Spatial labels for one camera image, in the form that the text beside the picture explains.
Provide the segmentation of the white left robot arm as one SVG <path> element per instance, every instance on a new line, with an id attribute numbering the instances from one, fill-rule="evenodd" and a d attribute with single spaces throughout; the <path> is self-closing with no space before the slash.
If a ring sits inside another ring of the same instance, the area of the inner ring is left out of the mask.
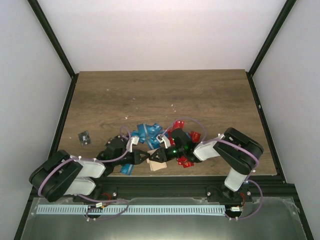
<path id="1" fill-rule="evenodd" d="M 89 201 L 97 202 L 102 189 L 95 180 L 108 176 L 116 166 L 139 165 L 150 154 L 133 149 L 138 144 L 136 136 L 125 139 L 119 135 L 106 143 L 105 150 L 95 158 L 74 156 L 65 150 L 55 152 L 29 177 L 29 182 L 40 197 L 55 202 L 65 195 L 84 195 Z"/>

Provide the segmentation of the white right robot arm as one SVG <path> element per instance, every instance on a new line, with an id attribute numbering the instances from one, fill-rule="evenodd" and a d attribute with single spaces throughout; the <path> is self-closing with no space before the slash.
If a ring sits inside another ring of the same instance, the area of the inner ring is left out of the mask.
<path id="1" fill-rule="evenodd" d="M 229 164 L 230 171 L 221 194 L 229 202 L 240 196 L 240 188 L 259 166 L 259 158 L 264 152 L 261 144 L 232 127 L 208 141 L 194 142 L 181 128 L 174 129 L 171 138 L 174 145 L 157 148 L 149 160 L 166 163 L 184 157 L 191 163 L 201 163 L 222 157 Z"/>

